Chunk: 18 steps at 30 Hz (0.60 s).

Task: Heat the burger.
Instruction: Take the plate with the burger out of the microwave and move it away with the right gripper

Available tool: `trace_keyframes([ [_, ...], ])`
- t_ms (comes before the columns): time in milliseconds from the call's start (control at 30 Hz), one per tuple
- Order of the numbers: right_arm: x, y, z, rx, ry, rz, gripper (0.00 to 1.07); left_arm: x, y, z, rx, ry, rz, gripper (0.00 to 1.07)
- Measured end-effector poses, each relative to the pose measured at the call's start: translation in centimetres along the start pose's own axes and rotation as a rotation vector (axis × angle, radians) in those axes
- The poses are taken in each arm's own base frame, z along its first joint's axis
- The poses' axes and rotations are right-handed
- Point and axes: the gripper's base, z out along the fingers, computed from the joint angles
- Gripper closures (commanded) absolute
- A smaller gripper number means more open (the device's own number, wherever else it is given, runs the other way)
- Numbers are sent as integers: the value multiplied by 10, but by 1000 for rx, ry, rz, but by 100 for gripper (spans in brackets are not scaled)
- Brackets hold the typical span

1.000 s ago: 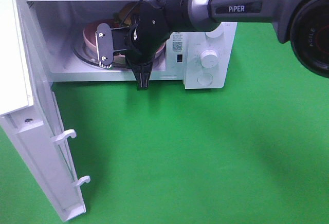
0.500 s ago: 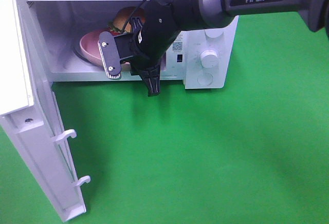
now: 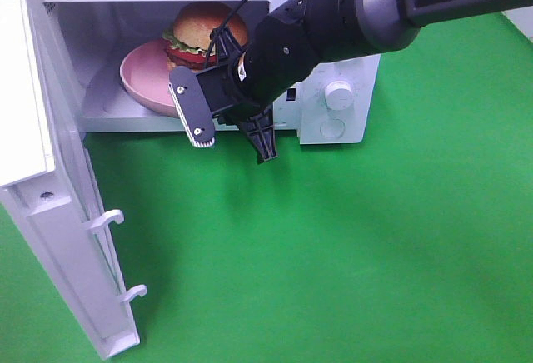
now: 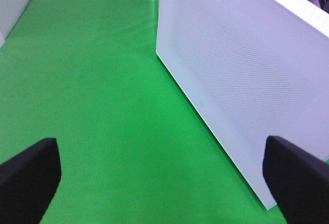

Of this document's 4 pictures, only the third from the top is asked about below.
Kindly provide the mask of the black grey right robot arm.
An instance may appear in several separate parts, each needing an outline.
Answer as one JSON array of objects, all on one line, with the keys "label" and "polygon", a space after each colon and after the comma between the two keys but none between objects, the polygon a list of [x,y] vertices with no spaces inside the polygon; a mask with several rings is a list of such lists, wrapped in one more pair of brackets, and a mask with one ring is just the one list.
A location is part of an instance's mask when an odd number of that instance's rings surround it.
[{"label": "black grey right robot arm", "polygon": [[528,7],[532,0],[287,0],[217,76],[212,116],[237,126],[260,162],[276,154],[272,103],[319,64],[409,46],[426,25]]}]

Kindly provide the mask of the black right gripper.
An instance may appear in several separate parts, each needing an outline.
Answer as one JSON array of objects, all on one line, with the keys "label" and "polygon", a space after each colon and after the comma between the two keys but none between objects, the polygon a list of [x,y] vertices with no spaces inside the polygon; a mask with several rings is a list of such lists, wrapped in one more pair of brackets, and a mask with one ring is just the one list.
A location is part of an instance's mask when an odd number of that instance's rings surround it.
[{"label": "black right gripper", "polygon": [[258,162],[277,157],[273,106],[262,107],[252,100],[238,84],[237,69],[245,47],[233,36],[229,27],[217,27],[210,35],[210,52],[215,52],[215,65],[220,68],[220,83],[224,108],[217,114],[223,125],[239,126],[253,146]]}]

